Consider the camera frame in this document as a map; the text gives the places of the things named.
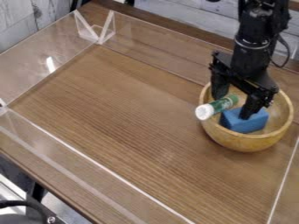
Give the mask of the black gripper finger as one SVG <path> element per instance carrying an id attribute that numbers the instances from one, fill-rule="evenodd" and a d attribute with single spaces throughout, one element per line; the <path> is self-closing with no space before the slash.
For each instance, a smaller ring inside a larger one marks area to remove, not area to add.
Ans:
<path id="1" fill-rule="evenodd" d="M 221 99 L 230 91 L 230 81 L 225 75 L 214 72 L 211 75 L 211 96 Z"/>
<path id="2" fill-rule="evenodd" d="M 242 107 L 239 118 L 247 120 L 266 106 L 267 97 L 259 94 L 251 94 L 247 97 L 246 104 Z"/>

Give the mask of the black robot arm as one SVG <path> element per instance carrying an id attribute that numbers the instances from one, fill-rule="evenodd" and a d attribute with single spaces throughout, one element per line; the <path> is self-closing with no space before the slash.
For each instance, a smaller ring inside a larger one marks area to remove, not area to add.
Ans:
<path id="1" fill-rule="evenodd" d="M 277 43 L 286 50 L 290 46 L 281 33 L 289 27 L 290 0 L 238 0 L 238 33 L 233 54 L 222 51 L 213 53 L 211 96 L 221 99 L 234 85 L 247 94 L 239 118 L 247 120 L 262 108 L 267 108 L 279 92 L 279 86 L 269 75 Z"/>

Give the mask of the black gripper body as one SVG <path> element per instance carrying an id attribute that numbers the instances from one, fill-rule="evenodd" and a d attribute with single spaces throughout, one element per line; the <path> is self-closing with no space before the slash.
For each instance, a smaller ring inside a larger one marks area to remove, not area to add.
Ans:
<path id="1" fill-rule="evenodd" d="M 213 61 L 210 63 L 211 74 L 221 73 L 229 79 L 230 85 L 234 85 L 247 96 L 258 94 L 266 96 L 266 108 L 273 104 L 275 94 L 279 92 L 279 86 L 270 77 L 269 72 L 263 69 L 249 77 L 239 74 L 231 68 L 233 55 L 222 51 L 214 51 Z"/>

